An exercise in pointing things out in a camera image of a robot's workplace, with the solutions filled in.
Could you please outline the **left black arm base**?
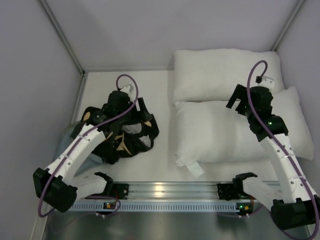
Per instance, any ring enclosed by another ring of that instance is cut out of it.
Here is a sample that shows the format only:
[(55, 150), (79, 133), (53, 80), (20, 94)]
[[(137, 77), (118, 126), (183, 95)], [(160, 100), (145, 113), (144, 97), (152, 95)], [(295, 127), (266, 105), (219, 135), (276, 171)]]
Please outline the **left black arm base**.
[(118, 200), (126, 200), (129, 194), (129, 186), (127, 183), (113, 183), (108, 187), (106, 195)]

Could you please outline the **black floral pillowcase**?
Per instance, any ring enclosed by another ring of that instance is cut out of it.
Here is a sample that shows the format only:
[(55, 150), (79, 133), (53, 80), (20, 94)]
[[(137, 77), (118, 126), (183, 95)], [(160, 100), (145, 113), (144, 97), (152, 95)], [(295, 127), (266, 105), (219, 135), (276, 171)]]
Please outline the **black floral pillowcase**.
[[(72, 137), (78, 135), (84, 125), (95, 126), (106, 121), (102, 120), (102, 115), (102, 108), (87, 107), (80, 123), (74, 127)], [(110, 165), (115, 164), (120, 158), (131, 158), (151, 150), (160, 132), (153, 114), (150, 121), (139, 120), (136, 106), (123, 117), (101, 126), (99, 130), (106, 134), (106, 138), (92, 154), (101, 158), (104, 164)]]

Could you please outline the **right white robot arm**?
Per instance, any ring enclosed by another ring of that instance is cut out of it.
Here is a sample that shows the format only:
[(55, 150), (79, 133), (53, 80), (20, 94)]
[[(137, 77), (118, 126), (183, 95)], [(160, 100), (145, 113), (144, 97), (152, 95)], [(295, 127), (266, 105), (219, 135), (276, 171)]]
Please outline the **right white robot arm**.
[(282, 231), (320, 224), (320, 198), (299, 167), (284, 120), (272, 113), (273, 80), (259, 76), (257, 86), (237, 84), (228, 103), (239, 101), (236, 112), (247, 118), (249, 129), (267, 153), (281, 192), (273, 190), (252, 172), (238, 174), (232, 183), (241, 195), (252, 196), (266, 207)]

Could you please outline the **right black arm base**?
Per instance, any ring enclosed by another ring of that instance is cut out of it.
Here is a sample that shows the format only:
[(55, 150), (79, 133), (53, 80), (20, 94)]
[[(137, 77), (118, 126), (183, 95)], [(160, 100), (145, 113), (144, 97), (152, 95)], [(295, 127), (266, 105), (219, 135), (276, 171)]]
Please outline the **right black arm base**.
[(244, 193), (233, 183), (219, 183), (217, 184), (217, 192), (219, 200), (249, 200), (248, 194)]

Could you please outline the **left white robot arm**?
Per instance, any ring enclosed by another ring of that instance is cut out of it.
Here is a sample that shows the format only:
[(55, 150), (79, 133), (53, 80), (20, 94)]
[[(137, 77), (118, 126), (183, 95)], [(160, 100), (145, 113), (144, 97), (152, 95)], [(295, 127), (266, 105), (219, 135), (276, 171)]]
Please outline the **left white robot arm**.
[(113, 165), (123, 158), (148, 152), (159, 129), (143, 98), (132, 98), (131, 84), (112, 91), (101, 108), (87, 107), (70, 133), (71, 143), (45, 169), (33, 173), (36, 196), (64, 213), (80, 199), (110, 196), (113, 179), (105, 173), (78, 170), (90, 155)]

